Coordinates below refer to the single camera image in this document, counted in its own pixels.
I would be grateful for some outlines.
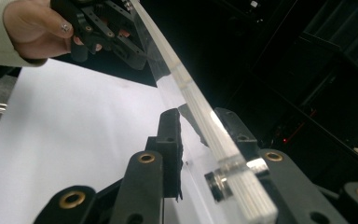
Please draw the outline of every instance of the black clamp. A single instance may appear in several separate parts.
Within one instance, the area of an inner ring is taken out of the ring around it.
[[[75,61],[85,62],[89,52],[95,54],[99,44],[105,50],[112,50],[131,68],[145,67],[141,41],[125,8],[109,0],[51,0],[50,6],[71,22],[74,35],[84,44],[80,46],[72,40],[71,54]]]
[[[177,109],[161,114],[157,136],[131,157],[122,179],[99,192],[87,186],[61,190],[34,224],[161,223],[163,199],[182,198],[179,118]]]

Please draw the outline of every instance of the finger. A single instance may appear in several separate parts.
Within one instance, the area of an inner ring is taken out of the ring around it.
[[[128,33],[126,30],[123,30],[121,29],[119,32],[118,32],[120,35],[124,35],[126,37],[129,37],[130,36],[130,33]]]
[[[68,38],[74,34],[72,24],[58,12],[40,5],[34,5],[34,7],[35,10],[31,10],[28,14],[28,21],[32,21],[49,33],[61,38]]]
[[[23,58],[27,59],[44,59],[60,56],[71,51],[71,39],[63,39],[52,34],[45,34],[43,38],[30,43],[19,44],[18,52]]]
[[[37,4],[43,7],[49,7],[50,6],[50,0],[33,0]]]
[[[77,45],[83,45],[83,42],[81,42],[80,38],[74,35],[74,42]]]
[[[100,51],[101,49],[103,49],[103,46],[100,44],[97,44],[97,46],[95,47],[95,50]]]

